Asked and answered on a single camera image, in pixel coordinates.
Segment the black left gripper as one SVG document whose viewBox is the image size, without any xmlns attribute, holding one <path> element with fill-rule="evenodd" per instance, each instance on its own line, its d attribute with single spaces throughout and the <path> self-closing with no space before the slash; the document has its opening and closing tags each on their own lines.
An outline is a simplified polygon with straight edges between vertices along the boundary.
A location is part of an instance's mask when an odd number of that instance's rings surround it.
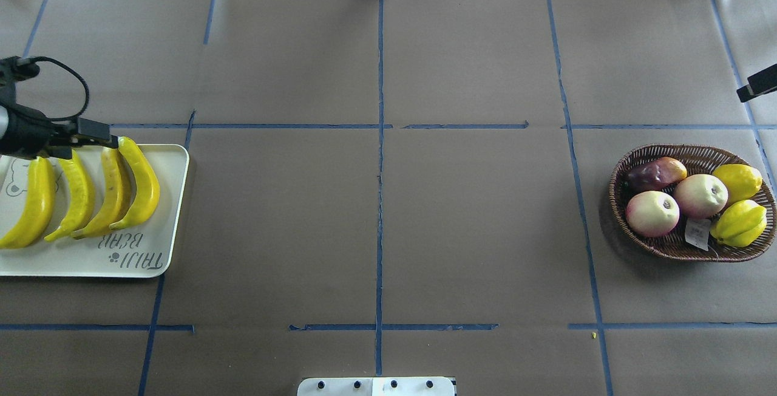
<svg viewBox="0 0 777 396">
<path fill-rule="evenodd" d="M 109 124 L 76 118 L 70 122 L 70 141 L 64 128 L 40 111 L 3 104 L 1 153 L 22 160 L 38 157 L 70 160 L 73 157 L 72 147 L 119 147 L 118 136 L 111 133 Z"/>
</svg>

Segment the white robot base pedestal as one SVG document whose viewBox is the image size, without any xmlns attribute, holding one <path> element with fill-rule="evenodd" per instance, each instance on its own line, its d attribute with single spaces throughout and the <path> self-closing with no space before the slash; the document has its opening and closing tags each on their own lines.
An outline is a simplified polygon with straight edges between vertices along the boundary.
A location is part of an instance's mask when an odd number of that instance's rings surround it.
<svg viewBox="0 0 777 396">
<path fill-rule="evenodd" d="M 322 377 L 306 378 L 297 395 L 457 395 L 449 377 Z"/>
</svg>

